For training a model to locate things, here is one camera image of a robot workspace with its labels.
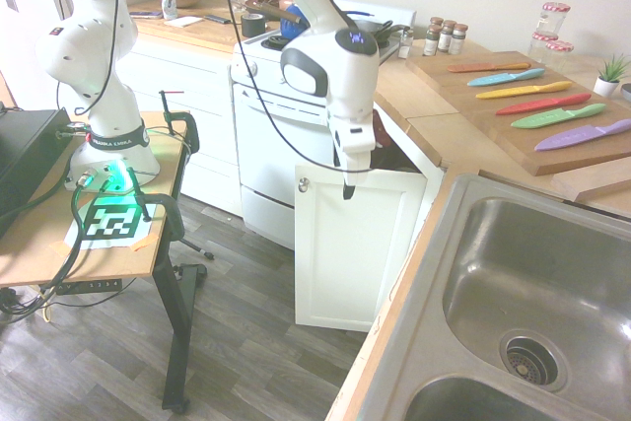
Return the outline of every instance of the yellow knife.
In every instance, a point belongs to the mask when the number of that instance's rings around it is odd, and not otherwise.
[[[523,96],[524,94],[536,93],[556,93],[565,91],[572,86],[572,81],[559,81],[558,83],[546,84],[545,86],[521,86],[520,88],[497,89],[488,93],[476,95],[478,99],[509,98],[512,96]]]

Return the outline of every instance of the stainless steel sink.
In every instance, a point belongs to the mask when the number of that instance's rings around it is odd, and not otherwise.
[[[495,388],[469,379],[449,378],[421,389],[405,421],[554,421],[553,418]]]
[[[631,224],[461,176],[362,420],[631,420]]]

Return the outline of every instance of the red knife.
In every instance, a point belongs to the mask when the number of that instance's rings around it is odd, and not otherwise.
[[[531,110],[539,110],[541,108],[557,107],[559,105],[576,105],[584,103],[592,95],[590,93],[573,94],[567,98],[560,99],[541,99],[539,101],[531,101],[529,103],[521,103],[500,108],[496,115],[508,115],[510,113],[530,112]]]

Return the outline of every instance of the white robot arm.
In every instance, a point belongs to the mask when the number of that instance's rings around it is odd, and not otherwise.
[[[283,75],[294,89],[326,98],[328,128],[344,182],[354,186],[365,176],[357,172],[370,166],[375,148],[373,93],[379,49],[333,0],[294,1],[311,27],[283,49]]]
[[[358,172],[368,169],[375,148],[372,111],[379,70],[377,43],[360,32],[332,0],[294,1],[311,27],[283,50],[283,74],[295,89],[326,98],[328,128],[352,194],[352,186],[365,176]],[[137,37],[135,24],[125,0],[73,3],[72,17],[36,45],[44,69],[69,84],[85,108],[90,108],[91,134],[73,156],[69,186],[86,170],[107,170],[121,162],[140,172],[138,180],[144,184],[160,166],[148,146],[134,95],[118,80],[113,64],[131,50]],[[107,178],[107,173],[100,174],[94,187]]]

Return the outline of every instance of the white stove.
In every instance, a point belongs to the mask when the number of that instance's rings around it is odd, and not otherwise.
[[[335,2],[342,11],[372,14],[349,15],[353,20],[414,25],[416,12],[412,10]],[[312,160],[332,165],[333,142],[326,128],[325,99],[298,92],[285,82],[280,69],[281,50],[264,46],[279,35],[277,30],[242,41],[256,87],[283,135]],[[381,62],[397,51],[395,34],[380,48]],[[234,52],[231,78],[245,225],[281,246],[294,248],[294,168],[303,159],[282,141],[269,122],[238,44]]]

